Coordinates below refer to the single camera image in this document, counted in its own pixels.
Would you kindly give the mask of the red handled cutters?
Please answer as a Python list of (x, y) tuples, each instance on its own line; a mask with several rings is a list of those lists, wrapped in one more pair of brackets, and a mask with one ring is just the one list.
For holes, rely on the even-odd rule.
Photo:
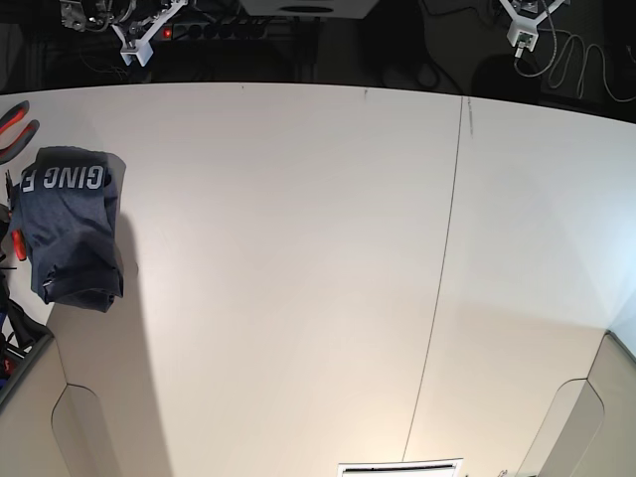
[[(9, 221), (12, 221), (14, 212), (14, 185), (9, 171), (5, 172), (5, 184)], [(27, 250), (22, 232), (19, 229), (13, 229), (12, 226), (9, 227), (9, 232), (16, 257), (19, 261), (25, 261), (27, 259)]]

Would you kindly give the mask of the grey storage bin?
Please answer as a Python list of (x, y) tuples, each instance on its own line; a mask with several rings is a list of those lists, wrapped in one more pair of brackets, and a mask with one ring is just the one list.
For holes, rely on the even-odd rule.
[(1, 410), (8, 405), (54, 335), (32, 319), (1, 286)]

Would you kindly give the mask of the blue t-shirt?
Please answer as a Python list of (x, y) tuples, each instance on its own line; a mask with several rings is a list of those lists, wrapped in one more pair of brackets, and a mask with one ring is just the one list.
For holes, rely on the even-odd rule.
[(31, 264), (31, 290), (46, 304), (106, 312), (123, 296), (115, 252), (119, 187), (104, 152), (40, 149), (14, 186), (11, 226)]

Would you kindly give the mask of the black power strip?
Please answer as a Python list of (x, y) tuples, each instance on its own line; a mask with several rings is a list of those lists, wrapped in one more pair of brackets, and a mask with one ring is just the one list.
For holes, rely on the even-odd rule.
[(257, 42), (288, 41), (301, 35), (301, 22), (294, 18), (222, 18), (203, 21), (169, 23), (152, 38), (166, 42)]

